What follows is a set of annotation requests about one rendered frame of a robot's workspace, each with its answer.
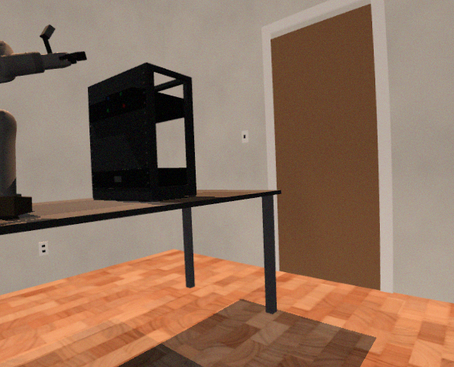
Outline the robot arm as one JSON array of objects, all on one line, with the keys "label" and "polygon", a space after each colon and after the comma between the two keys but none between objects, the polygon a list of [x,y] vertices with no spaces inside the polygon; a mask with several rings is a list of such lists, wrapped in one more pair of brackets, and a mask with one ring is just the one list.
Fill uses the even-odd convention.
[{"label": "robot arm", "polygon": [[[52,53],[48,39],[54,31],[55,28],[49,24],[40,35],[48,54]],[[43,62],[38,52],[15,54],[7,43],[0,41],[0,83],[11,82],[16,76],[43,71]],[[15,117],[0,109],[0,193],[3,193],[0,196],[21,196],[16,192],[16,134]]]}]

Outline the black server rack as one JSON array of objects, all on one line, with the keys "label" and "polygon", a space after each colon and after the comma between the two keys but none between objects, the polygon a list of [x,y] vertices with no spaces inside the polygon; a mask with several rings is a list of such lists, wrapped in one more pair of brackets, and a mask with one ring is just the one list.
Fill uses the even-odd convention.
[{"label": "black server rack", "polygon": [[[154,86],[154,72],[175,80]],[[183,98],[158,93],[182,84]],[[94,200],[196,196],[192,77],[146,62],[89,86],[88,100]],[[156,122],[181,118],[186,167],[157,168]]]}]

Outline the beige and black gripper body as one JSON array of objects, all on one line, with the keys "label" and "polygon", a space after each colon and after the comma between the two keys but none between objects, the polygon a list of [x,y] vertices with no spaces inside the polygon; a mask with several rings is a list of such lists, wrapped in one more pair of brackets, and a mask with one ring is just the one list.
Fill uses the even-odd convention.
[{"label": "beige and black gripper body", "polygon": [[[38,51],[36,51],[38,52]],[[38,52],[39,53],[39,52]],[[45,70],[52,70],[52,69],[60,69],[64,67],[71,66],[71,62],[66,60],[60,60],[59,57],[64,56],[65,54],[68,54],[67,52],[61,52],[61,53],[52,53],[52,54],[40,54],[40,57],[43,62],[44,66],[44,71]],[[43,71],[43,73],[44,73]]]}]

